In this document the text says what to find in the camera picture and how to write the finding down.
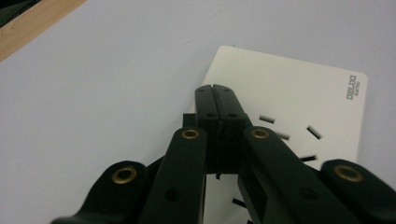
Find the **brass rivet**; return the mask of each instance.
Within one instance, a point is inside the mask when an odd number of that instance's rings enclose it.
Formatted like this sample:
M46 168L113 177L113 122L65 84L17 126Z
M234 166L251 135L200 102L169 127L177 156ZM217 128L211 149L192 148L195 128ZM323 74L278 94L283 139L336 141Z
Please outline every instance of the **brass rivet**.
M255 138L267 138L270 136L270 134L264 129L255 129L251 131L251 135L253 135Z
M363 175L348 165L337 165L334 167L334 171L338 176L351 182L361 182L363 180Z
M133 181L136 176L137 171L133 166L125 166L118 169L111 178L116 184L126 184Z
M188 129L181 133L181 136L186 139L194 139L199 136L199 133L194 129Z

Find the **wooden strip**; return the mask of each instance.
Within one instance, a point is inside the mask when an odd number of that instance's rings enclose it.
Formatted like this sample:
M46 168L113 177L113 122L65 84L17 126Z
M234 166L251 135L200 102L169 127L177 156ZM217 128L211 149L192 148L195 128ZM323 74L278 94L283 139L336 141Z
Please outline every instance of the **wooden strip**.
M0 62L86 0L42 0L0 28Z

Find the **table surface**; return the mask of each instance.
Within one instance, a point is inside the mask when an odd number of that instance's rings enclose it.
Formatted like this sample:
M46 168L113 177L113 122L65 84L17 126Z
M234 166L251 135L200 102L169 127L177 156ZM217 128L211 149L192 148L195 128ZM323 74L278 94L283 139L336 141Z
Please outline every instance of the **table surface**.
M358 162L396 189L395 1L88 1L0 62L0 223L74 214L165 152L219 46L369 78Z

